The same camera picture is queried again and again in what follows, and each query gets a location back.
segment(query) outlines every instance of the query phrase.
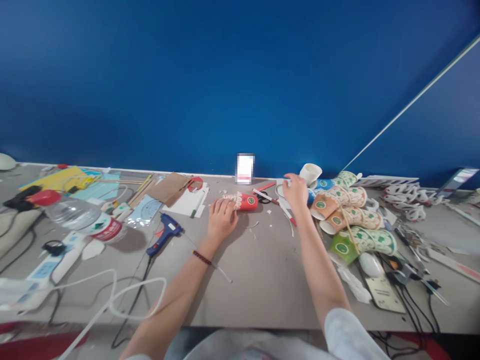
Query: blue glue gun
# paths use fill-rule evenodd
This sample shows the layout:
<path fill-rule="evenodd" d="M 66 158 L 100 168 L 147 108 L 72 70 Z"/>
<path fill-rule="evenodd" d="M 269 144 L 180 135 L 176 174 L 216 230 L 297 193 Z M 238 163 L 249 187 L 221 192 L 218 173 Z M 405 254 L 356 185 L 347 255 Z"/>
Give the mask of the blue glue gun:
<path fill-rule="evenodd" d="M 172 237 L 172 236 L 177 236 L 180 234 L 183 229 L 179 225 L 178 222 L 173 220 L 170 216 L 167 214 L 163 213 L 160 217 L 161 222 L 164 225 L 163 233 L 161 236 L 158 238 L 156 243 L 153 244 L 153 246 L 149 247 L 146 250 L 146 254 L 153 258 L 157 253 L 164 247 L 165 243 Z"/>

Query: bracelet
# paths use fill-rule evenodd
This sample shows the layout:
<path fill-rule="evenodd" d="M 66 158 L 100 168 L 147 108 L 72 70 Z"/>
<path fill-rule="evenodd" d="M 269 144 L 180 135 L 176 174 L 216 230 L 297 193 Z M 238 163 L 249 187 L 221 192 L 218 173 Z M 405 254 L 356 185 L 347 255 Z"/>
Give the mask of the bracelet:
<path fill-rule="evenodd" d="M 201 255 L 200 253 L 197 252 L 197 250 L 193 250 L 191 252 L 193 255 L 195 255 L 197 258 L 199 258 L 200 260 L 202 260 L 205 264 L 207 264 L 208 266 L 212 265 L 212 262 L 210 260 L 208 260 L 205 256 Z"/>

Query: gray table surface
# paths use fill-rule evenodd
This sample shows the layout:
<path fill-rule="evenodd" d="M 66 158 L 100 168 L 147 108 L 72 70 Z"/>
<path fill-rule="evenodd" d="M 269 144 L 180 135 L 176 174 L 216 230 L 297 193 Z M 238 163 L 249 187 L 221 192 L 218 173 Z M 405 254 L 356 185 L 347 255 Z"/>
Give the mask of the gray table surface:
<path fill-rule="evenodd" d="M 11 171 L 0 172 L 0 202 L 10 199 L 17 188 L 36 178 L 43 166 L 18 166 Z M 148 172 L 122 171 L 123 180 L 141 180 Z M 236 185 L 232 177 L 202 175 L 210 186 L 205 204 L 214 197 L 221 197 L 220 191 L 229 194 L 236 191 L 249 191 L 253 186 Z M 271 182 L 271 179 L 256 179 L 255 187 Z M 377 198 L 379 192 L 369 190 L 371 197 Z M 272 195 L 274 187 L 268 190 Z M 171 216 L 184 228 L 184 234 L 173 238 L 155 258 L 148 279 L 165 277 L 170 282 L 182 265 L 191 256 L 207 232 L 208 211 L 201 218 L 190 219 L 186 215 L 172 213 Z M 256 222 L 252 229 L 245 228 Z M 463 219 L 444 205 L 427 209 L 427 220 L 419 224 L 410 224 L 423 232 L 425 236 L 439 244 L 478 250 L 480 228 Z M 158 213 L 147 227 L 132 229 L 118 245 L 107 246 L 98 257 L 78 260 L 63 278 L 63 282 L 74 282 L 94 275 L 106 269 L 116 269 L 120 279 L 118 289 L 134 284 L 142 277 L 148 257 L 145 250 L 155 242 L 154 234 L 161 230 Z M 41 246 L 48 240 L 61 240 L 68 231 L 43 218 L 36 226 L 38 234 L 34 246 L 17 263 L 11 266 L 3 276 L 12 279 L 24 279 L 41 261 Z M 0 260 L 0 269 L 19 254 L 28 243 L 27 235 L 18 246 Z M 331 239 L 324 237 L 327 247 Z M 400 252 L 407 258 L 410 253 L 402 244 Z M 448 253 L 449 257 L 480 271 L 480 258 Z M 298 231 L 291 226 L 280 208 L 272 203 L 259 204 L 258 209 L 250 213 L 241 213 L 237 228 L 223 242 L 215 255 L 215 262 L 233 280 L 229 283 L 212 267 L 204 277 L 194 304 L 185 320 L 186 326 L 269 328 L 269 329 L 319 329 L 310 291 L 302 266 Z M 441 330 L 445 333 L 480 334 L 480 284 L 432 261 L 426 264 L 432 277 L 442 286 L 441 293 L 451 303 L 443 305 L 433 298 L 432 304 Z M 361 278 L 355 266 L 351 272 Z M 63 300 L 55 316 L 56 322 L 87 323 L 110 296 L 112 279 L 110 275 L 97 277 L 85 284 L 70 287 L 64 291 Z M 384 311 L 373 304 L 358 302 L 345 283 L 345 291 L 353 312 L 367 330 L 413 331 L 408 316 Z M 420 308 L 430 317 L 425 288 L 419 282 L 411 281 L 408 288 Z M 144 315 L 157 300 L 161 291 L 160 283 L 149 284 L 142 292 L 133 312 Z M 128 311 L 136 290 L 128 292 L 116 304 L 119 310 Z M 48 320 L 56 296 L 50 295 L 43 305 L 20 319 L 45 322 Z M 19 320 L 7 312 L 0 312 L 0 323 Z M 109 312 L 104 313 L 99 323 L 118 324 L 122 320 Z M 428 323 L 422 319 L 424 329 Z"/>

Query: computer mouse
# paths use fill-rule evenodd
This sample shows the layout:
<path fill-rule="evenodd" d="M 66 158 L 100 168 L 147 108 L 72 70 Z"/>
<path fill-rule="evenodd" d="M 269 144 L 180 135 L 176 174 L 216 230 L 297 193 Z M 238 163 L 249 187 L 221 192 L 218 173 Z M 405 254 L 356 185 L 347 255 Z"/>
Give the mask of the computer mouse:
<path fill-rule="evenodd" d="M 361 269 L 365 274 L 371 278 L 378 278 L 382 271 L 380 270 L 380 265 L 375 256 L 370 255 L 368 252 L 362 253 L 358 261 L 360 262 Z"/>

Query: hand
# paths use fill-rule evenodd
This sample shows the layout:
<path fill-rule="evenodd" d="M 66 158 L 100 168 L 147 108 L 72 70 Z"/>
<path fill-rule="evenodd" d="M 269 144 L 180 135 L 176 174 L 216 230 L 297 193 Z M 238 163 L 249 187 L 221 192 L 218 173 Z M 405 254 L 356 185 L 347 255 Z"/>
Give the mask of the hand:
<path fill-rule="evenodd" d="M 285 177 L 291 180 L 290 187 L 287 180 L 283 180 L 283 195 L 290 204 L 291 209 L 295 212 L 306 208 L 309 191 L 305 179 L 294 173 L 288 173 Z"/>
<path fill-rule="evenodd" d="M 222 242 L 237 226 L 239 217 L 235 210 L 235 201 L 230 199 L 213 200 L 208 219 L 208 239 Z"/>

